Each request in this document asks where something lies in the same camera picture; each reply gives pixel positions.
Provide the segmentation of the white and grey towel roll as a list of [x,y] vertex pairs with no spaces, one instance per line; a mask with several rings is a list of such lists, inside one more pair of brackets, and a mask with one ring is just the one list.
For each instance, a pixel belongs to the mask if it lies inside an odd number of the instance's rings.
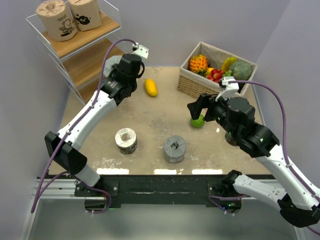
[[115,134],[115,143],[123,155],[132,154],[138,146],[136,132],[131,128],[122,128]]

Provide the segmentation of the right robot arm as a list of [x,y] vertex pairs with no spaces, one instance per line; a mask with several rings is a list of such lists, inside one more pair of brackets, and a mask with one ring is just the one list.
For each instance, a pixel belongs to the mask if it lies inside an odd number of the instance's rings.
[[191,118],[207,112],[204,121],[216,121],[235,144],[262,164],[280,183],[272,187],[232,170],[222,181],[223,192],[230,197],[237,193],[248,195],[272,206],[291,225],[304,228],[320,221],[320,190],[313,185],[295,164],[285,158],[279,139],[266,126],[255,121],[255,108],[243,97],[223,99],[202,93],[187,104]]

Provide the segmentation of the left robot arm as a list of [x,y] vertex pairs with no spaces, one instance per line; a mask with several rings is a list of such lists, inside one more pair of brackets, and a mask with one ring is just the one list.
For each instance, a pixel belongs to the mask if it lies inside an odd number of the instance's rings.
[[124,54],[119,63],[108,59],[111,71],[102,78],[88,103],[64,128],[57,133],[50,131],[44,138],[50,158],[84,182],[92,196],[99,196],[104,184],[80,149],[96,125],[137,89],[137,79],[145,71],[144,61],[145,57],[135,53]]

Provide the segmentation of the green bumpy citrus fruit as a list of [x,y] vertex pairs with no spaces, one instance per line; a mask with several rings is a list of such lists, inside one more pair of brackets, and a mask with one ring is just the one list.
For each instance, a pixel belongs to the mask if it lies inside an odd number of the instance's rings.
[[198,119],[190,119],[190,125],[193,128],[202,128],[205,125],[204,116],[200,114]]

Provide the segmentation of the dark grey towel roll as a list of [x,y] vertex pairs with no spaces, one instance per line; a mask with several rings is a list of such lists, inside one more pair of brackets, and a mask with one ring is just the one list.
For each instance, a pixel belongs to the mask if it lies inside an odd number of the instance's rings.
[[181,162],[185,157],[186,151],[186,141],[180,135],[173,135],[164,141],[163,155],[168,163]]

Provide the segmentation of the brown roll with black print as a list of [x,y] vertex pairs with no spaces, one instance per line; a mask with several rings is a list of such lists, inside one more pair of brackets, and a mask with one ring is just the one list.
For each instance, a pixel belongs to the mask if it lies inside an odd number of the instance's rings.
[[68,0],[67,2],[80,31],[89,31],[101,26],[102,17],[97,0]]

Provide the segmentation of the brown paper towel roll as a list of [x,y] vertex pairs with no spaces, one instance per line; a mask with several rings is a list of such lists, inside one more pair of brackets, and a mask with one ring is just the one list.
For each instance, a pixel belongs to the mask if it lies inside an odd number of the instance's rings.
[[74,19],[63,0],[42,2],[37,7],[36,14],[52,40],[68,41],[78,32]]

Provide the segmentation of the grey paper towel roll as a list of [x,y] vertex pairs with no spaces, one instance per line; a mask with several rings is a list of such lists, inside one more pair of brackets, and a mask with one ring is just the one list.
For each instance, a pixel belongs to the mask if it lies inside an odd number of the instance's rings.
[[104,64],[103,75],[108,77],[111,71],[114,69],[114,65],[118,65],[121,61],[121,55],[114,55],[108,58]]

